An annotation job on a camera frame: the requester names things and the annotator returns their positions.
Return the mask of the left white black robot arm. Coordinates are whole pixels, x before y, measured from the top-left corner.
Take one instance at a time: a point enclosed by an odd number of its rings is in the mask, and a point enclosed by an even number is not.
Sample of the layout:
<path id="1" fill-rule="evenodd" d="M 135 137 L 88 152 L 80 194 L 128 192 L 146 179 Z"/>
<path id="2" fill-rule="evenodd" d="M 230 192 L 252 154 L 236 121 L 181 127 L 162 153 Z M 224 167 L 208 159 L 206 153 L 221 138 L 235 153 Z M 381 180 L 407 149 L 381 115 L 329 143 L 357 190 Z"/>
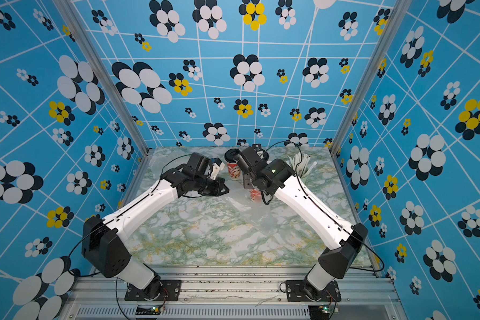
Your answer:
<path id="1" fill-rule="evenodd" d="M 164 171 L 154 186 L 104 218 L 89 218 L 83 226 L 81 253 L 106 278 L 128 282 L 148 301 L 162 291 L 161 277 L 134 258 L 126 241 L 155 213 L 189 192 L 203 197 L 229 193 L 218 176 L 225 168 L 219 158 L 192 153 L 186 163 Z"/>

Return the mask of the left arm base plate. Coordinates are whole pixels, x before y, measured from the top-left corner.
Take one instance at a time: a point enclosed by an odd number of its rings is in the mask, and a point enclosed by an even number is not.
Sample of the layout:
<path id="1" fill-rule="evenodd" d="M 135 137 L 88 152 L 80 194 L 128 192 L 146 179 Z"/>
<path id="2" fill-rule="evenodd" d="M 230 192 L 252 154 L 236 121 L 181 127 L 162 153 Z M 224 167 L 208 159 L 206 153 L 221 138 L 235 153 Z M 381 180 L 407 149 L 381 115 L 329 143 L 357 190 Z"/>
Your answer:
<path id="1" fill-rule="evenodd" d="M 127 287 L 125 301 L 177 301 L 181 293 L 181 280 L 159 280 L 138 289 L 132 284 Z"/>

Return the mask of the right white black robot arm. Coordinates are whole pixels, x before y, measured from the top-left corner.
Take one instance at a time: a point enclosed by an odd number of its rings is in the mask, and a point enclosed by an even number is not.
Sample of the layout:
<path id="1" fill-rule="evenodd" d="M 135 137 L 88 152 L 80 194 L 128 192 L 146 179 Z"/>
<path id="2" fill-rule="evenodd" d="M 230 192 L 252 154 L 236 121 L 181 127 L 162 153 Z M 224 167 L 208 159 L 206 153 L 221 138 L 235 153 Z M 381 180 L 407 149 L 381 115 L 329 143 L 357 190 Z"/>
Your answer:
<path id="1" fill-rule="evenodd" d="M 342 279 L 361 251 L 367 228 L 334 213 L 315 196 L 285 161 L 263 159 L 237 163 L 251 184 L 292 208 L 318 234 L 325 250 L 303 280 L 306 296 L 317 301 L 335 279 Z"/>

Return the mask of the clear plastic carrier bag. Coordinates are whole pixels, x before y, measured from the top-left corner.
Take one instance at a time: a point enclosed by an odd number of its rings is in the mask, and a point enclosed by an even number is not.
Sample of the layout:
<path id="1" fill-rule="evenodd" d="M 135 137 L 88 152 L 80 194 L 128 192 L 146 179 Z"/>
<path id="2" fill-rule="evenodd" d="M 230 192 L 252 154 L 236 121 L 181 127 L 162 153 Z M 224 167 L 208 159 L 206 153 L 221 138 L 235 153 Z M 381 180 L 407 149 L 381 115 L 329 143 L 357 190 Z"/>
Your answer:
<path id="1" fill-rule="evenodd" d="M 232 208 L 234 215 L 253 225 L 261 233 L 266 235 L 277 233 L 277 219 L 271 212 L 271 206 L 265 205 L 260 196 L 253 201 L 250 192 L 240 187 L 232 189 L 225 196 L 225 201 Z"/>

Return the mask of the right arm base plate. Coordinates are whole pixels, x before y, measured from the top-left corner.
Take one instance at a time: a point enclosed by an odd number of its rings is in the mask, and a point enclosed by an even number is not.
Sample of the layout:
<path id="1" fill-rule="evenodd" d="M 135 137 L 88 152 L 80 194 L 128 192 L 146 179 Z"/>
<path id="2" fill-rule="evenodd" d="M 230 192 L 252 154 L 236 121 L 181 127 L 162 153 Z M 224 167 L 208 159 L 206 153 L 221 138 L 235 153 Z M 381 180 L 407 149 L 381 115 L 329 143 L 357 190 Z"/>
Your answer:
<path id="1" fill-rule="evenodd" d="M 337 281 L 331 281 L 325 289 L 319 291 L 304 280 L 287 280 L 284 282 L 289 302 L 324 302 L 333 303 L 342 300 Z"/>

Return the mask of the red cup white lid front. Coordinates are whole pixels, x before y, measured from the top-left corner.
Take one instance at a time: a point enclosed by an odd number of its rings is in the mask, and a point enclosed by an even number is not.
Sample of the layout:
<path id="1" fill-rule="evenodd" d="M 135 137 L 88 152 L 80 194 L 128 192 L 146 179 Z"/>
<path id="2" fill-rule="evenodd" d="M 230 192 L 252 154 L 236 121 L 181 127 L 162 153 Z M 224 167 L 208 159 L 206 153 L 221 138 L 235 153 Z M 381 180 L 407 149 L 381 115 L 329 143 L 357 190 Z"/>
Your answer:
<path id="1" fill-rule="evenodd" d="M 250 199 L 255 203 L 261 203 L 263 201 L 262 193 L 258 189 L 249 190 Z"/>

